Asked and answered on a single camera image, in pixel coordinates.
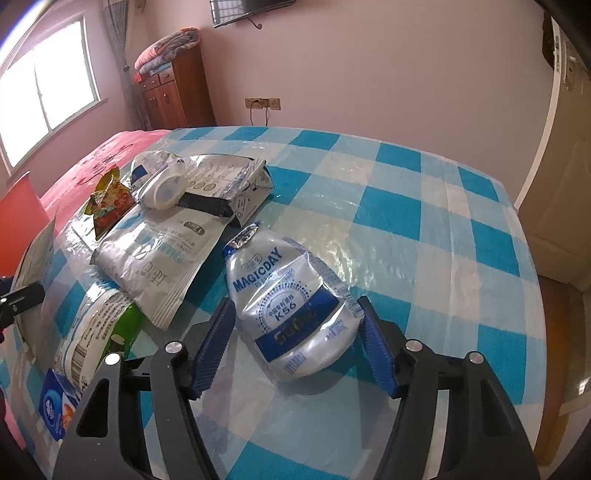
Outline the cream bedroom door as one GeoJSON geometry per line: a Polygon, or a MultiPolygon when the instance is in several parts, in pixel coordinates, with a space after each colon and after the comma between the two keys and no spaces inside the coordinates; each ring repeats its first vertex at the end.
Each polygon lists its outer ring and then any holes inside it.
{"type": "Polygon", "coordinates": [[[561,28],[559,39],[578,54],[580,82],[567,91],[559,67],[553,70],[543,134],[516,208],[537,273],[585,291],[591,249],[590,72],[561,28]]]}

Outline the blue Vinda tissue pack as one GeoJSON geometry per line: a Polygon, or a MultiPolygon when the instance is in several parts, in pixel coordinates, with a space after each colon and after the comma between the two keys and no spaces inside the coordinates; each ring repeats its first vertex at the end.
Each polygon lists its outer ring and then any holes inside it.
{"type": "Polygon", "coordinates": [[[39,413],[52,438],[62,440],[79,403],[76,389],[53,369],[45,375],[39,400],[39,413]]]}

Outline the orange plastic trash bucket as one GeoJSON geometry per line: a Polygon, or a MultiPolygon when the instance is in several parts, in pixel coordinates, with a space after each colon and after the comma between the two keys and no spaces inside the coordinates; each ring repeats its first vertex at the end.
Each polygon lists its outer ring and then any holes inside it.
{"type": "Polygon", "coordinates": [[[26,172],[8,190],[0,203],[0,271],[12,276],[30,242],[49,223],[26,172]]]}

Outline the pink floral bedspread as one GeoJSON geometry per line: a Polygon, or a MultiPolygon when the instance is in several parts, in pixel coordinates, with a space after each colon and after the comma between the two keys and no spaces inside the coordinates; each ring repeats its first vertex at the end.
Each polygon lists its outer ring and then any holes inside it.
{"type": "MultiPolygon", "coordinates": [[[[48,218],[56,219],[55,234],[59,234],[75,212],[86,203],[91,191],[107,170],[115,165],[122,167],[127,164],[136,154],[167,133],[169,130],[165,129],[116,133],[62,175],[40,197],[40,204],[47,212],[48,218]]],[[[1,388],[6,400],[5,421],[17,445],[25,449],[26,441],[17,426],[15,410],[9,403],[13,381],[9,378],[8,359],[13,351],[18,351],[18,347],[12,347],[11,343],[19,340],[19,334],[14,326],[5,329],[3,334],[5,340],[1,344],[1,388]]]]}

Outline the wall power outlet strip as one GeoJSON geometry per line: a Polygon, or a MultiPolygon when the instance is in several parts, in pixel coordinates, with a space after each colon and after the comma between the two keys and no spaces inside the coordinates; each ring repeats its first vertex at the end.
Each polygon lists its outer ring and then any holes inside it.
{"type": "Polygon", "coordinates": [[[256,98],[256,97],[246,97],[245,98],[245,108],[252,110],[252,109],[270,109],[280,111],[281,104],[280,98],[256,98]]]}

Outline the black wall television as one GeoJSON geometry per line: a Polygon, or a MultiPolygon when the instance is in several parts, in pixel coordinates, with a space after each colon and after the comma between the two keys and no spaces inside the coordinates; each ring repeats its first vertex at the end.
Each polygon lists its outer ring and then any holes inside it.
{"type": "Polygon", "coordinates": [[[296,0],[209,0],[214,28],[294,5],[296,0]]]}

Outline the yellow red snack wrapper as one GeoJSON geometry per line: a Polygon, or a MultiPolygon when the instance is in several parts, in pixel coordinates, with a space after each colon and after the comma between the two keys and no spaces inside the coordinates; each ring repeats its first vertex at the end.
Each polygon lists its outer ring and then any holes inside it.
{"type": "Polygon", "coordinates": [[[95,239],[100,240],[136,204],[130,189],[121,181],[120,169],[108,170],[86,203],[84,214],[93,219],[95,239]]]}

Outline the bright bedroom window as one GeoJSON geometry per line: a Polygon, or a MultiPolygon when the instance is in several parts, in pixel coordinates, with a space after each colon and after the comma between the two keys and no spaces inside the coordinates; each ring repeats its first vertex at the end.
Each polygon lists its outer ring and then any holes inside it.
{"type": "Polygon", "coordinates": [[[100,102],[86,22],[78,17],[35,44],[1,76],[1,149],[13,169],[100,102]]]}

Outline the black white carton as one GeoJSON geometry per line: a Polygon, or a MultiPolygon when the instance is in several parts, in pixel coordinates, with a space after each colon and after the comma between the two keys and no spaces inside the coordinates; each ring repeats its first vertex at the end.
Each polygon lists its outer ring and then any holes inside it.
{"type": "Polygon", "coordinates": [[[185,161],[188,183],[179,207],[229,218],[243,227],[273,191],[264,159],[202,154],[185,161]]]}

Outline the grey plaid curtain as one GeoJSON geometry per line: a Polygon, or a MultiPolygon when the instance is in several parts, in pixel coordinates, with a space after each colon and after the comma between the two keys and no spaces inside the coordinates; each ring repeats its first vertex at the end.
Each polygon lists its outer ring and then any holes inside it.
{"type": "Polygon", "coordinates": [[[129,12],[128,1],[103,1],[102,19],[106,29],[108,42],[118,68],[120,84],[125,105],[135,127],[146,130],[149,126],[145,108],[130,73],[126,59],[125,47],[127,21],[129,12]]]}

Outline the dark clothes behind door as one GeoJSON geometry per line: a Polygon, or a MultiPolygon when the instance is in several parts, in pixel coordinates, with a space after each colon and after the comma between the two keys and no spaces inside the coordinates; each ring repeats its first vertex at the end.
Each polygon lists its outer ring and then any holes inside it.
{"type": "Polygon", "coordinates": [[[559,33],[560,28],[555,25],[555,20],[545,12],[542,23],[542,54],[553,70],[557,70],[560,62],[559,33]]]}

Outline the crushed MagicDay plastic bottle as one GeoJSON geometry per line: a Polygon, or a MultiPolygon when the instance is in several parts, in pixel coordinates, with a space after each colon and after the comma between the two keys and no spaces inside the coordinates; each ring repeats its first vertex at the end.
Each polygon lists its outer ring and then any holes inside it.
{"type": "Polygon", "coordinates": [[[300,243],[253,222],[229,240],[223,257],[238,328],[277,379],[315,374],[355,341],[362,307],[300,243]]]}

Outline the brown wooden cabinet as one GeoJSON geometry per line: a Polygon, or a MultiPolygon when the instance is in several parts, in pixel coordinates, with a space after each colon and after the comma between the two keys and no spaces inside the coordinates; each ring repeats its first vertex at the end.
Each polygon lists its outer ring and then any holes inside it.
{"type": "Polygon", "coordinates": [[[136,84],[152,130],[215,126],[200,47],[183,50],[136,84]]]}

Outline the white milk carton box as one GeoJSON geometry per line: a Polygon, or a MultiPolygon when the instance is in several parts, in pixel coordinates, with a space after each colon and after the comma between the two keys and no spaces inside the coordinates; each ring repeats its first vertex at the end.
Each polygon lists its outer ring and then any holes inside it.
{"type": "Polygon", "coordinates": [[[51,344],[49,321],[43,318],[48,274],[54,255],[55,219],[35,236],[26,248],[12,281],[10,292],[24,295],[25,307],[15,317],[15,325],[33,355],[44,362],[51,344]]]}

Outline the folded pink grey blankets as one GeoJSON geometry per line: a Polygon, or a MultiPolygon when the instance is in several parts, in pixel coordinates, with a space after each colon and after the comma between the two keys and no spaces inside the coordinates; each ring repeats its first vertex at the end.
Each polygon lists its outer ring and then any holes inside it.
{"type": "Polygon", "coordinates": [[[201,34],[197,28],[188,27],[160,38],[137,57],[134,69],[145,75],[161,65],[171,62],[180,51],[197,47],[201,34]]]}

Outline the silver white foil pouch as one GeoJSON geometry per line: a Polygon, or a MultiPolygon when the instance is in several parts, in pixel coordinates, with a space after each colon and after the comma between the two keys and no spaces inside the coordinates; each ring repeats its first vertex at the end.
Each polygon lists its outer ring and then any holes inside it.
{"type": "Polygon", "coordinates": [[[166,330],[230,222],[178,206],[155,210],[136,205],[100,240],[91,263],[153,326],[166,330]]]}

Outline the blue white checkered tablecloth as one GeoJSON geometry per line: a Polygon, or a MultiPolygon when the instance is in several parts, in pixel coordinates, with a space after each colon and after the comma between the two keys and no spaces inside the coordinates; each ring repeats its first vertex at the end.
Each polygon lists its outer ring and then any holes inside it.
{"type": "MultiPolygon", "coordinates": [[[[543,306],[500,182],[437,155],[314,130],[179,129],[148,150],[266,160],[274,188],[256,220],[311,249],[407,336],[455,357],[481,352],[537,438],[543,306]]],[[[318,374],[280,382],[236,338],[193,409],[223,479],[371,479],[398,402],[360,343],[318,374]]]]}

